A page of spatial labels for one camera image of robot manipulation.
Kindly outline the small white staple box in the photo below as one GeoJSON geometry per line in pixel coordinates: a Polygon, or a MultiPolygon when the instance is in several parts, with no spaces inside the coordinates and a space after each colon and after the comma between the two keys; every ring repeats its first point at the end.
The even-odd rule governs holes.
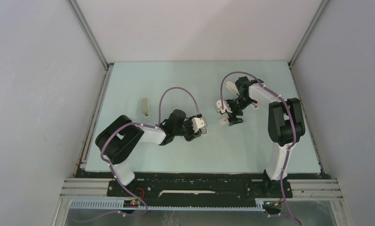
{"type": "Polygon", "coordinates": [[[229,120],[227,117],[219,119],[219,123],[221,125],[227,125],[229,123],[229,120]]]}

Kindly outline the beige stapler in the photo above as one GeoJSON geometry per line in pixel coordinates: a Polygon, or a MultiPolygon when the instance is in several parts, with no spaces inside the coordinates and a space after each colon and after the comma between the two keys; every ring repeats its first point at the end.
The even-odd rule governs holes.
{"type": "Polygon", "coordinates": [[[142,112],[145,118],[150,117],[149,100],[147,98],[142,99],[142,112]]]}

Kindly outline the white stapler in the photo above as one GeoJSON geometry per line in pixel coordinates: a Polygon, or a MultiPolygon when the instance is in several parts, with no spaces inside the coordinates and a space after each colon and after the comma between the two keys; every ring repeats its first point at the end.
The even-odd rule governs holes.
{"type": "Polygon", "coordinates": [[[232,81],[226,82],[226,88],[235,96],[239,95],[239,91],[236,87],[236,85],[232,81]]]}

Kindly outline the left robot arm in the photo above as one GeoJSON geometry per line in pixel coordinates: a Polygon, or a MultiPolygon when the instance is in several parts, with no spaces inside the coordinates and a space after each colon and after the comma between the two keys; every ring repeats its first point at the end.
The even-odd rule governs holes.
{"type": "Polygon", "coordinates": [[[121,115],[96,137],[95,145],[99,148],[100,158],[120,181],[118,190],[131,196],[136,192],[136,182],[127,159],[137,144],[167,145],[175,137],[190,142],[204,134],[207,134],[207,122],[202,114],[187,117],[184,111],[175,109],[158,125],[133,122],[121,115]]]}

